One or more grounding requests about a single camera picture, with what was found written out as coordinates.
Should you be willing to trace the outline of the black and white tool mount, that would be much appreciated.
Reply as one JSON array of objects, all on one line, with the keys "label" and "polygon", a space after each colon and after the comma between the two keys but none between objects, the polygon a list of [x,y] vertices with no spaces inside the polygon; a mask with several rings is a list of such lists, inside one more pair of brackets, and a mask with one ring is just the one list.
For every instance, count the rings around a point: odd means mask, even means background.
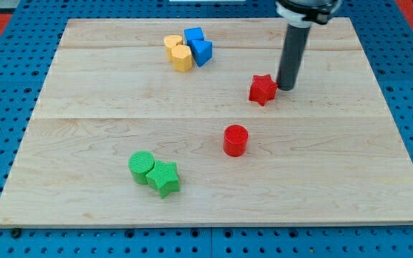
[{"label": "black and white tool mount", "polygon": [[276,0],[276,12],[293,27],[327,24],[339,11],[342,0]]}]

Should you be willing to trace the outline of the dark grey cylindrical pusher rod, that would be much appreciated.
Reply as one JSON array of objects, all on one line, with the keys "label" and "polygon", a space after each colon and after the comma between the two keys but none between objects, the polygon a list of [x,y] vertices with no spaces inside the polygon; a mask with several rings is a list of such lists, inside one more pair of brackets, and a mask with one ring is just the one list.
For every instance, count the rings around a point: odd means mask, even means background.
[{"label": "dark grey cylindrical pusher rod", "polygon": [[297,80],[310,27],[287,26],[276,83],[283,91],[291,91]]}]

